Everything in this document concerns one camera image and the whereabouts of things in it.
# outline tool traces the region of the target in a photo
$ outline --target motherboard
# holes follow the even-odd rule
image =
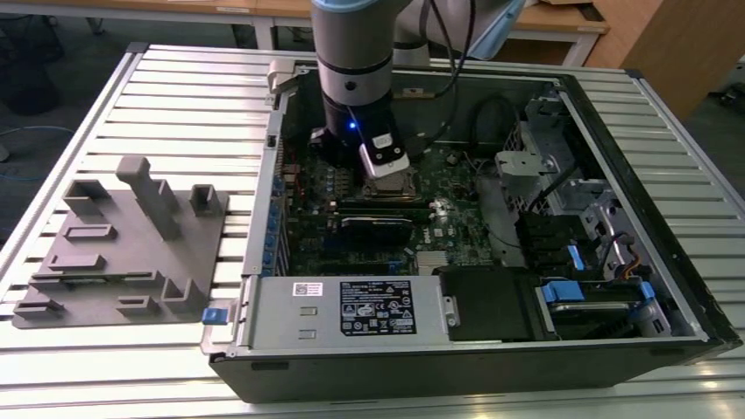
[[[463,151],[436,145],[381,179],[332,167],[307,149],[285,156],[291,275],[429,275],[445,264],[493,263],[479,167]]]

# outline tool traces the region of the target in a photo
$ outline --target slotted aluminum table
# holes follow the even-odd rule
[[[265,75],[277,57],[312,58],[296,52],[163,45],[125,54],[0,253],[0,417],[741,417],[742,347],[614,388],[251,405],[207,365],[200,324],[12,327],[13,303],[25,294],[68,210],[63,191],[72,179],[123,188],[115,168],[124,154],[148,155],[153,177],[168,179],[173,189],[212,183],[231,192],[211,297],[236,297],[271,111]],[[722,310],[745,331],[745,204],[646,82],[614,70],[472,67],[577,77]],[[212,340],[229,340],[227,327],[212,331]]]

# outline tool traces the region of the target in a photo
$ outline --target gray carpet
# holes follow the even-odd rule
[[[37,125],[77,128],[133,41],[220,47],[236,45],[229,25],[107,20],[105,34],[95,36],[83,18],[60,17],[59,21],[56,31],[67,55],[48,65],[48,71],[60,89],[63,104],[53,111],[33,117],[19,117],[0,105],[0,130]],[[252,32],[251,28],[240,30],[243,45],[255,44]],[[309,42],[293,42],[289,31],[280,30],[279,38],[283,49],[312,49]],[[686,126],[736,188],[745,192],[745,165],[741,164],[745,116],[721,108],[716,100],[706,100]],[[12,153],[12,158],[0,163],[0,175],[40,178],[36,181],[0,178],[0,245],[33,199],[68,139],[69,136],[59,132],[21,132],[0,137],[0,145]]]

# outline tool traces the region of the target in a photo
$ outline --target power supply label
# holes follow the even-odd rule
[[[409,281],[340,284],[341,333],[347,336],[415,334],[415,301]]]

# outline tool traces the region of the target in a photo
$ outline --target robotic arm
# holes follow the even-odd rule
[[[444,43],[437,7],[456,49],[465,45],[465,0],[313,0],[312,17],[327,128],[324,147],[345,150],[368,176],[384,177],[409,166],[391,111],[393,46],[404,63],[427,64],[428,40]],[[468,55],[499,51],[525,0],[476,0],[473,46]],[[407,57],[419,57],[419,62]]]

